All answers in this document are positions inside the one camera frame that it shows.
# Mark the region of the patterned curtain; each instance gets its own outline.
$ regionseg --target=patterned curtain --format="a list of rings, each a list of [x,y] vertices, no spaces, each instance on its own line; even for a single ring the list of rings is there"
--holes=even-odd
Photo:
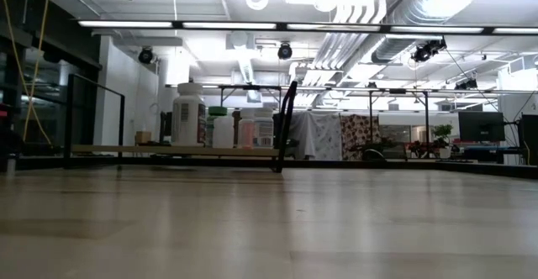
[[[342,160],[360,161],[362,156],[356,148],[370,142],[370,117],[361,115],[341,115]],[[373,118],[373,142],[381,142],[379,117]]]

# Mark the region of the white bottle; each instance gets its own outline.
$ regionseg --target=white bottle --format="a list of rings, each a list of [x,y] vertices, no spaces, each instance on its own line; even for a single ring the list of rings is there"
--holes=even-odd
[[[202,86],[189,82],[177,85],[171,120],[171,144],[203,146],[205,143],[205,104]]]
[[[257,108],[254,111],[254,149],[272,149],[275,125],[271,108]]]
[[[220,149],[234,148],[234,118],[219,116],[214,120],[213,147]]]
[[[254,147],[254,108],[244,108],[241,110],[241,120],[237,132],[237,147],[241,149],[252,149]]]

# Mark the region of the ceiling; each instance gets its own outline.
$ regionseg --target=ceiling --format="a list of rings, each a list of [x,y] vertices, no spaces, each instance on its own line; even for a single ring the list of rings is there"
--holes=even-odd
[[[312,5],[291,5],[286,0],[269,0],[260,11],[249,8],[245,0],[53,0],[77,18],[89,19],[177,19],[177,20],[234,20],[234,21],[277,21],[277,22],[328,22],[335,17],[335,11],[324,13]],[[396,0],[387,0],[390,5]],[[473,0],[447,24],[465,25],[537,25],[538,0]],[[237,60],[224,54],[227,32],[217,31],[121,31],[122,37],[141,39],[144,37],[179,37],[184,40],[196,59],[191,67],[191,75],[200,81],[205,76],[229,76],[238,71]],[[294,55],[306,60],[313,59],[325,40],[325,34],[308,33],[255,33],[257,39],[269,39],[275,43],[290,42]],[[479,74],[479,86],[495,87],[497,69],[507,61],[516,59],[522,53],[538,53],[538,39],[531,37],[472,37],[446,36],[448,51],[433,58],[417,70],[406,65],[402,54],[395,60],[400,66],[388,66],[372,77],[380,87],[405,87],[415,81],[422,81],[433,87],[464,71],[475,69]],[[129,47],[134,53],[139,47]],[[171,47],[160,49],[166,55]],[[291,61],[279,61],[277,48],[264,46],[262,57],[252,60],[254,71],[288,72]]]

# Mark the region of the security camera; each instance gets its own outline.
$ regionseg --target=security camera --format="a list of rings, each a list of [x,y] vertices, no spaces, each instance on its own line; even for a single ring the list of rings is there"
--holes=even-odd
[[[278,49],[278,58],[281,60],[288,60],[292,57],[293,50],[289,46],[289,43],[281,43],[280,49]]]
[[[155,55],[153,54],[153,48],[143,47],[142,51],[138,55],[138,60],[142,64],[146,64],[146,65],[152,64],[156,60]]]

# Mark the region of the wall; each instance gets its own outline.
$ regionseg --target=wall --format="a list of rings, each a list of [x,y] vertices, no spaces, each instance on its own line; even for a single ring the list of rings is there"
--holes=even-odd
[[[124,145],[133,145],[136,131],[158,138],[158,76],[118,49],[110,39],[101,39],[99,83],[125,95]],[[119,127],[119,96],[99,90],[95,117],[95,145],[116,145]]]

